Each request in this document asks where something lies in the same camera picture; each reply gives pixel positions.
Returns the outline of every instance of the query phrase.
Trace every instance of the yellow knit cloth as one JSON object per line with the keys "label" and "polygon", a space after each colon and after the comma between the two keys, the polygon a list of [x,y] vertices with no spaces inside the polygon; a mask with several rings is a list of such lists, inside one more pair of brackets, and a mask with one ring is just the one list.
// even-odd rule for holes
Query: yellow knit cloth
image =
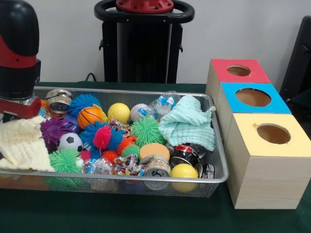
{"label": "yellow knit cloth", "polygon": [[40,124],[44,118],[21,119],[0,124],[2,169],[54,171],[45,147]]}

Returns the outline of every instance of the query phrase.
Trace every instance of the wooden cube box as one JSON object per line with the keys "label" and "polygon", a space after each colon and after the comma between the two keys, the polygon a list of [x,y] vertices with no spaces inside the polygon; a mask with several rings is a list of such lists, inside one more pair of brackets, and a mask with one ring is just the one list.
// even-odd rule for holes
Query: wooden cube box
{"label": "wooden cube box", "polygon": [[311,177],[311,141],[290,114],[234,113],[225,149],[236,209],[295,209]]}
{"label": "wooden cube box", "polygon": [[290,114],[291,111],[270,83],[221,83],[216,114],[224,147],[232,113]]}
{"label": "wooden cube box", "polygon": [[212,59],[209,64],[205,93],[212,97],[214,104],[220,83],[271,83],[256,60]]}

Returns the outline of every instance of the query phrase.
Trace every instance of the baseball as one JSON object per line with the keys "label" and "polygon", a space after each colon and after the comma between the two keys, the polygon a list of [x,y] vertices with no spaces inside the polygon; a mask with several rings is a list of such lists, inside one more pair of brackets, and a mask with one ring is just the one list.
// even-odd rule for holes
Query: baseball
{"label": "baseball", "polygon": [[140,114],[138,112],[139,109],[147,108],[148,106],[144,103],[139,103],[136,104],[132,109],[131,109],[131,120],[133,122],[138,121],[140,119]]}

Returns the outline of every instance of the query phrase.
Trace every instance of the green tablecloth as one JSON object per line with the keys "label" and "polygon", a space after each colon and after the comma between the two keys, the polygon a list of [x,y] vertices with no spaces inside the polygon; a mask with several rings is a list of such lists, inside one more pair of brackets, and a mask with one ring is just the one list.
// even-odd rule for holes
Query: green tablecloth
{"label": "green tablecloth", "polygon": [[[201,84],[40,83],[44,86],[204,93]],[[227,185],[213,196],[171,198],[0,190],[0,232],[311,232],[311,185],[297,210],[234,210]]]}

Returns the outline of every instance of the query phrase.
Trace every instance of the black and white soccer ball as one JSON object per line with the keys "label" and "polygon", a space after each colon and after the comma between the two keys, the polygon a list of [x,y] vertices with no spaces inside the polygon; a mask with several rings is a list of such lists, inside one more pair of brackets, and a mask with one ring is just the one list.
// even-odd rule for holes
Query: black and white soccer ball
{"label": "black and white soccer ball", "polygon": [[72,149],[81,152],[83,150],[83,143],[76,133],[66,133],[59,139],[58,149]]}

